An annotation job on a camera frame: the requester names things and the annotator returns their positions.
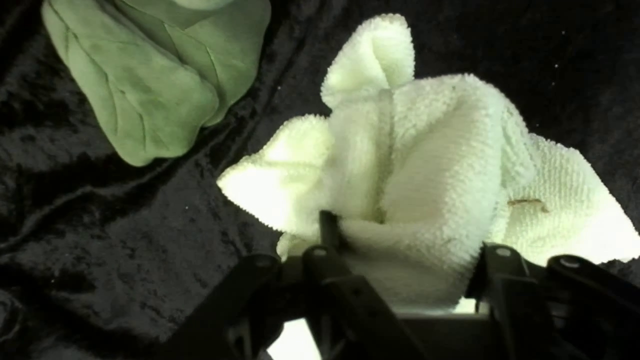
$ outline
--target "dark fabric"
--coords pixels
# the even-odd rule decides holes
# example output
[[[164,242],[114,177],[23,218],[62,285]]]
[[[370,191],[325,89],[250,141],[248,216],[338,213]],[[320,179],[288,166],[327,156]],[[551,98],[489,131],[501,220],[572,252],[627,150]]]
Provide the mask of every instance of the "dark fabric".
[[[147,168],[114,154],[37,6],[0,3],[0,323],[5,305],[21,309],[1,360],[132,356],[167,338],[240,256],[273,252],[277,235],[228,205],[214,179],[284,121],[325,113],[325,67],[379,12],[410,20],[416,77],[495,84],[534,132],[581,150],[640,224],[636,0],[272,3],[251,91],[188,156]],[[609,269],[633,281],[640,265]]]

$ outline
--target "folded towel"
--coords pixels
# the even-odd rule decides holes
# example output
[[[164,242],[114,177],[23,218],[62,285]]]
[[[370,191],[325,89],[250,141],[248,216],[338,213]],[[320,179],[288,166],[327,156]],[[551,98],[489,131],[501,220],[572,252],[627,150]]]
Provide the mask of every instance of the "folded towel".
[[[327,118],[284,122],[218,187],[284,232],[288,258],[341,216],[343,261],[390,305],[453,307],[483,242],[592,263],[640,254],[640,238],[590,165],[525,131],[513,104],[469,75],[413,81],[401,16],[364,23],[322,84]]]
[[[41,19],[105,139],[143,166],[188,153],[245,94],[269,5],[45,0]]]

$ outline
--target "plush fabric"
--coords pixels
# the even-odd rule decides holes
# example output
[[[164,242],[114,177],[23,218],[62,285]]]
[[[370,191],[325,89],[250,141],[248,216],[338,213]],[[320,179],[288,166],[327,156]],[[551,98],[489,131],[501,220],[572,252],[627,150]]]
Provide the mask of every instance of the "plush fabric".
[[[51,45],[116,153],[132,166],[188,153],[251,87],[266,0],[45,0]]]
[[[0,3],[0,289],[23,310],[1,360],[127,358],[167,338],[240,256],[273,254],[279,235],[214,179],[292,117],[327,117],[327,64],[381,12],[412,27],[416,79],[472,73],[499,89],[529,132],[578,148],[640,224],[633,0],[272,3],[248,94],[188,154],[145,168],[103,137],[39,5]]]

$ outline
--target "green towel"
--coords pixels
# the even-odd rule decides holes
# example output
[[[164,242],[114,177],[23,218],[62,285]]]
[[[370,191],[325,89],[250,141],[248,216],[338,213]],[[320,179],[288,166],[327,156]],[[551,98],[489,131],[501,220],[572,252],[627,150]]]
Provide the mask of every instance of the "green towel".
[[[132,166],[182,156],[257,71],[268,0],[45,0],[51,45]]]

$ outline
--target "screw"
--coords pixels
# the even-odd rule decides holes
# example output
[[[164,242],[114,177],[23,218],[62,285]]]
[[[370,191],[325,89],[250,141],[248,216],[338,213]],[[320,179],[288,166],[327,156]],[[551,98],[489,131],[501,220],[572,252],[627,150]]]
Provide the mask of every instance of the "screw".
[[[269,258],[253,258],[253,267],[257,269],[269,269],[272,267],[272,261]]]
[[[508,250],[508,248],[497,248],[495,254],[497,254],[497,256],[512,256],[512,250]]]
[[[325,248],[314,248],[314,256],[325,256]]]
[[[574,258],[560,258],[560,265],[563,269],[579,269],[579,265]]]

